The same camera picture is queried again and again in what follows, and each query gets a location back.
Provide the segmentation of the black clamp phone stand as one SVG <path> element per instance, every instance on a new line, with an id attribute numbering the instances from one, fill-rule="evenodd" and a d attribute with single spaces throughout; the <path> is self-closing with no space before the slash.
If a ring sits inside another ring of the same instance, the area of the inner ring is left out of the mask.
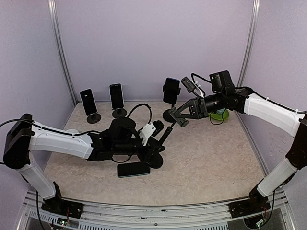
<path id="1" fill-rule="evenodd" d="M 170 115 L 169 113 L 170 109 L 166 109 L 164 112 L 163 112 L 163 119 L 167 122 L 174 122 L 174 119 L 173 117 Z"/>

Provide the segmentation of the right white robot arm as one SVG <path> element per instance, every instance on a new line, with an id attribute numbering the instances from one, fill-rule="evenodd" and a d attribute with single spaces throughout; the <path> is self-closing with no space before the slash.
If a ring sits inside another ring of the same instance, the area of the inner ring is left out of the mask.
<path id="1" fill-rule="evenodd" d="M 209 77 L 212 95 L 201 93 L 179 108 L 170 110 L 170 115 L 181 127 L 188 124 L 188 119 L 207 118 L 210 113 L 229 109 L 262 119 L 294 138 L 285 158 L 250 191 L 245 208 L 255 213 L 267 203 L 268 195 L 306 167 L 307 114 L 265 98 L 250 87 L 235 87 L 227 70 L 210 74 Z"/>

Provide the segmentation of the folding phone stand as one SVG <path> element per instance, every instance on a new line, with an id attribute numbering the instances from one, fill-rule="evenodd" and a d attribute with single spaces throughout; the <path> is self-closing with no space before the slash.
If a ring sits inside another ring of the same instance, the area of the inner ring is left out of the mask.
<path id="1" fill-rule="evenodd" d="M 86 121 L 89 124 L 95 124 L 101 120 L 101 115 L 99 113 L 91 114 L 87 116 Z"/>
<path id="2" fill-rule="evenodd" d="M 112 116 L 114 118 L 125 117 L 127 115 L 127 111 L 124 108 L 115 109 L 112 112 Z"/>

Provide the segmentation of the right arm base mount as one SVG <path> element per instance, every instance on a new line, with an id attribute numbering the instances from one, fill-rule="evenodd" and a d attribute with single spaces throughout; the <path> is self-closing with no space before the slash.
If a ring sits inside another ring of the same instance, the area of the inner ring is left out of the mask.
<path id="1" fill-rule="evenodd" d="M 230 214 L 232 218 L 238 218 L 243 216 L 260 213 L 271 208 L 268 201 L 264 203 L 252 203 L 250 199 L 231 202 L 229 204 Z"/>

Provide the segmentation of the phone with dark-blue case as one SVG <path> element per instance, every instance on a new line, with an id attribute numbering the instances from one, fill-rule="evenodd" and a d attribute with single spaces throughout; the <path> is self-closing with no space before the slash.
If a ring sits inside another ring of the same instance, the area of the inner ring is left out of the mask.
<path id="1" fill-rule="evenodd" d="M 175 104 L 180 94 L 180 81 L 173 78 L 166 78 L 163 85 L 163 101 L 168 104 Z"/>

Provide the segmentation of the phone with light-blue case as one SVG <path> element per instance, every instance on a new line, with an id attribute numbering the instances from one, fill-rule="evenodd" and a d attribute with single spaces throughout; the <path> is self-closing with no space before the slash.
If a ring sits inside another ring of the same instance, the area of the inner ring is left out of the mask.
<path id="1" fill-rule="evenodd" d="M 110 99 L 112 109 L 122 109 L 124 108 L 123 92 L 120 83 L 111 84 L 109 86 Z"/>

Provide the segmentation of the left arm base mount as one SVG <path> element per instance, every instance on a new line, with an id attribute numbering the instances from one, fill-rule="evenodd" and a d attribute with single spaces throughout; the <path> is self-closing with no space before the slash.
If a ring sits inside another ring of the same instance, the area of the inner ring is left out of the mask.
<path id="1" fill-rule="evenodd" d="M 80 219 L 83 211 L 83 204 L 68 200 L 45 201 L 42 204 L 42 210 L 50 213 L 66 216 L 69 218 Z"/>

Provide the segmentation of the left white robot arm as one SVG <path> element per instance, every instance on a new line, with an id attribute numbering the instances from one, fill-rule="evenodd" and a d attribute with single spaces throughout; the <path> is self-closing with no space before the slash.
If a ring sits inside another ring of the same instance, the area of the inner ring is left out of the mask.
<path id="1" fill-rule="evenodd" d="M 3 163 L 18 171 L 40 194 L 44 203 L 62 213 L 67 202 L 62 198 L 59 186 L 50 181 L 31 155 L 32 150 L 63 153 L 88 161 L 111 160 L 114 155 L 137 155 L 141 162 L 151 168 L 163 164 L 161 152 L 165 150 L 162 140 L 154 135 L 161 122 L 148 122 L 140 131 L 136 122 L 128 116 L 115 118 L 108 129 L 78 133 L 45 126 L 24 114 L 12 120 L 14 126 L 6 136 Z"/>

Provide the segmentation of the phone with teal case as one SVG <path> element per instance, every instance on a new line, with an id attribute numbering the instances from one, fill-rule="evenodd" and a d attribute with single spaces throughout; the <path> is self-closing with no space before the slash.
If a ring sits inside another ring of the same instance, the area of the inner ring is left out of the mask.
<path id="1" fill-rule="evenodd" d="M 150 174 L 150 167 L 142 162 L 124 163 L 117 166 L 117 176 L 119 178 L 148 174 Z"/>

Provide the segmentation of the phone with lilac case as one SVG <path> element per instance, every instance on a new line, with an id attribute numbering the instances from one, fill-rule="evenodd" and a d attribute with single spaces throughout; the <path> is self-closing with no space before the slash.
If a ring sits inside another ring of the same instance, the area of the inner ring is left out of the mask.
<path id="1" fill-rule="evenodd" d="M 95 104 L 93 92 L 91 89 L 80 91 L 81 101 L 83 103 L 84 111 L 86 115 L 92 115 L 97 113 L 97 107 Z"/>

